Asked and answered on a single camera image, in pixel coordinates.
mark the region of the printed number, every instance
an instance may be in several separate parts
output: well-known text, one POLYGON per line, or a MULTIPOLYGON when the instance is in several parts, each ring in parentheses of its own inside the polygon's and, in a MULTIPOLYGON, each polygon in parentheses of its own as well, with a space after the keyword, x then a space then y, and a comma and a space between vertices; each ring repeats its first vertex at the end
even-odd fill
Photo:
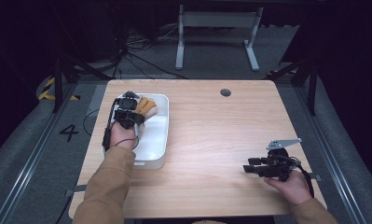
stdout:
POLYGON ((67 128, 63 129, 60 132, 60 134, 69 134, 69 136, 67 136, 67 142, 70 142, 70 140, 72 139, 72 135, 78 133, 78 132, 75 132, 75 128, 76 128, 76 126, 74 124, 71 124, 67 128))

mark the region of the sleeve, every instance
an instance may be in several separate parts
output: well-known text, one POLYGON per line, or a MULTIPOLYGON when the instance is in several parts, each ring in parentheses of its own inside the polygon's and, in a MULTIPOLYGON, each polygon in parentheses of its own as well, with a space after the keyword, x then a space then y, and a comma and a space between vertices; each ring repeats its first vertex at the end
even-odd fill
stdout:
POLYGON ((335 218, 315 198, 296 206, 293 210, 293 214, 298 224, 337 223, 335 218))
POLYGON ((104 161, 88 182, 74 223, 123 223, 122 207, 131 182, 135 153, 123 147, 106 151, 104 161))

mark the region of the wooden surface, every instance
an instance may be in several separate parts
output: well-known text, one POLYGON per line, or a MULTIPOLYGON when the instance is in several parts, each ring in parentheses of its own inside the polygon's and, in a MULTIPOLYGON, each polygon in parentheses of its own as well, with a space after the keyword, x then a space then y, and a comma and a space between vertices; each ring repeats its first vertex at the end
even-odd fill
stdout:
MULTIPOLYGON (((96 120, 78 185, 87 184, 103 161, 102 139, 113 100, 127 90, 169 98, 166 161, 159 170, 134 170, 124 215, 231 217, 289 214, 281 194, 263 178, 246 174, 248 158, 267 157, 272 140, 296 139, 282 99, 266 80, 114 80, 96 120), (232 92, 229 97, 222 89, 232 92)), ((300 144, 286 148, 311 172, 300 144)), ((325 204, 316 181, 315 196, 325 204)), ((69 216, 83 200, 75 195, 69 216)))

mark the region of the person's hand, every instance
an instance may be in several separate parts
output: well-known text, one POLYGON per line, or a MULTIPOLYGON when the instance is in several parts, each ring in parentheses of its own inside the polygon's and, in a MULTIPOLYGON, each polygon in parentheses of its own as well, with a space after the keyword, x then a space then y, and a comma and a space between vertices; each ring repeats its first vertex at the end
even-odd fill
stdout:
POLYGON ((264 177, 264 181, 282 193, 284 198, 297 206, 311 199, 305 177, 299 171, 293 170, 285 182, 264 177))
POLYGON ((134 128, 124 129, 118 122, 114 122, 111 130, 110 147, 117 146, 133 150, 135 144, 136 139, 134 128))

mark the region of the person's arm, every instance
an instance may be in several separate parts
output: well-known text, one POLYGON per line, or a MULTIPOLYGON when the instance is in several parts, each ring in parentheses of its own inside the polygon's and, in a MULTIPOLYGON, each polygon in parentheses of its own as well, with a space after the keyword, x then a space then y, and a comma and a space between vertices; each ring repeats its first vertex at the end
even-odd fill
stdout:
POLYGON ((118 123, 113 125, 110 149, 87 185, 84 201, 76 209, 75 224, 123 223, 122 207, 136 156, 132 151, 134 140, 120 141, 133 138, 133 129, 125 130, 118 123))
POLYGON ((305 177, 299 171, 292 171, 285 182, 266 177, 264 180, 280 191, 284 198, 295 206, 293 215, 296 218, 296 223, 337 223, 325 207, 310 196, 305 177))

